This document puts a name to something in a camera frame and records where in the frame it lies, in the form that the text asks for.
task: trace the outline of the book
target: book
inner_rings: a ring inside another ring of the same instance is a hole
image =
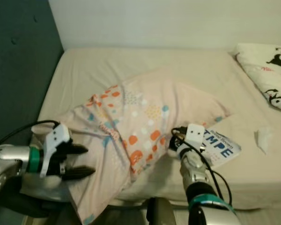
[[[228,137],[211,129],[205,129],[202,155],[212,168],[217,168],[234,159],[241,152],[241,147]]]

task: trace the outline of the white tissue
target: white tissue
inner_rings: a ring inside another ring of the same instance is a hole
[[[270,127],[261,127],[256,131],[257,146],[265,153],[268,152],[270,140],[273,136],[272,129]]]

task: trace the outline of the mattress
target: mattress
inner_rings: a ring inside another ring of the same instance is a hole
[[[217,168],[230,184],[237,209],[281,207],[281,112],[270,107],[253,82],[225,51],[89,48],[70,49],[62,56],[46,94],[39,120],[64,113],[94,93],[128,77],[169,68],[179,81],[216,96],[233,115],[214,130],[242,147],[241,154]],[[255,131],[270,127],[267,154],[255,142]],[[110,204],[134,205],[151,196],[185,205],[179,161],[164,156]],[[218,179],[224,196],[227,191]],[[22,192],[34,197],[69,201],[57,178],[37,181],[28,175]]]

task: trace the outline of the white wall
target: white wall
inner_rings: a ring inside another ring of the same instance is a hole
[[[281,0],[49,0],[65,49],[281,44]]]

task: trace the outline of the teal band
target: teal band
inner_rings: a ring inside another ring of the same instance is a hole
[[[39,150],[36,147],[30,147],[29,173],[36,173],[39,165]]]
[[[231,205],[224,202],[218,196],[211,195],[211,194],[204,194],[204,195],[199,195],[199,196],[195,197],[189,203],[188,209],[190,210],[195,204],[198,204],[198,203],[201,205],[204,205],[204,204],[210,204],[211,202],[219,203],[219,204],[225,206],[226,208],[230,209],[232,212],[234,212],[234,214],[236,214]]]

